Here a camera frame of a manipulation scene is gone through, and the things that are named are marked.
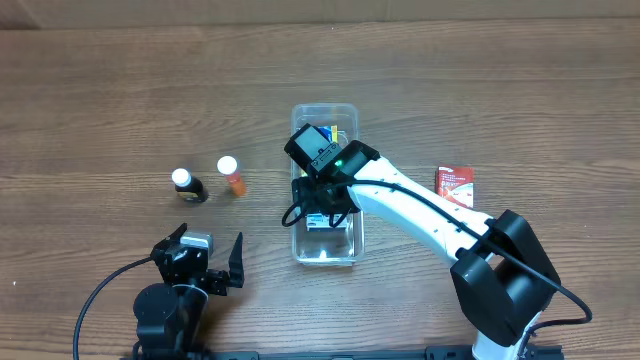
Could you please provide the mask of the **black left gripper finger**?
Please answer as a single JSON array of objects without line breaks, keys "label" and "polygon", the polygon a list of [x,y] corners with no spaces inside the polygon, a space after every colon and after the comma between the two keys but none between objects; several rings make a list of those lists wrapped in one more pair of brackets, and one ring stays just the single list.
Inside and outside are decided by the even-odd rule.
[{"label": "black left gripper finger", "polygon": [[187,229],[188,225],[186,223],[182,223],[174,232],[167,236],[166,239],[169,241],[179,241]]},{"label": "black left gripper finger", "polygon": [[229,287],[242,288],[244,285],[243,234],[239,233],[229,256]]}]

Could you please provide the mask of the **blue yellow VapoDrops box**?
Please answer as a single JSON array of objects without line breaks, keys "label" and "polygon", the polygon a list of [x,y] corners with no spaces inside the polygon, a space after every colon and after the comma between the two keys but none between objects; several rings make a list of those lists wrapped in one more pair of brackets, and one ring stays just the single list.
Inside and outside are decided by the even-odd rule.
[{"label": "blue yellow VapoDrops box", "polygon": [[320,126],[319,130],[330,142],[339,142],[339,130],[337,125]]}]

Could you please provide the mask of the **white blue medicine box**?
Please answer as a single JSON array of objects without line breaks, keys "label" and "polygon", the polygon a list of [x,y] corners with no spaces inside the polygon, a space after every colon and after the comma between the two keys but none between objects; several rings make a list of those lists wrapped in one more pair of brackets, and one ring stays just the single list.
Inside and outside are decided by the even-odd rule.
[{"label": "white blue medicine box", "polygon": [[346,229],[349,226],[349,218],[340,221],[340,215],[308,214],[306,216],[306,229],[309,232],[333,231]]}]

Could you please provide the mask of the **red white medicine box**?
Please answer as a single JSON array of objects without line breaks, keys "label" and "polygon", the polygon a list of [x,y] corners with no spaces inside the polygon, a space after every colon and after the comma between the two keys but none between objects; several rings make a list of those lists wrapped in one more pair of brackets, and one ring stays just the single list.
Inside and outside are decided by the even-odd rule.
[{"label": "red white medicine box", "polygon": [[474,207],[474,169],[464,166],[441,165],[436,170],[436,193],[457,205]]}]

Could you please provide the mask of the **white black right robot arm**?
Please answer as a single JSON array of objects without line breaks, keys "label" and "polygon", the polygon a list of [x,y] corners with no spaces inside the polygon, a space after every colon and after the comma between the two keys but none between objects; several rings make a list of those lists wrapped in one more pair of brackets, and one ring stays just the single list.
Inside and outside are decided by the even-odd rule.
[{"label": "white black right robot arm", "polygon": [[450,267],[463,314],[478,335],[476,359],[519,359],[560,278],[530,224],[450,202],[412,181],[379,152],[340,146],[305,124],[284,147],[303,171],[292,182],[291,212],[310,229],[339,229],[368,213],[398,226]]}]

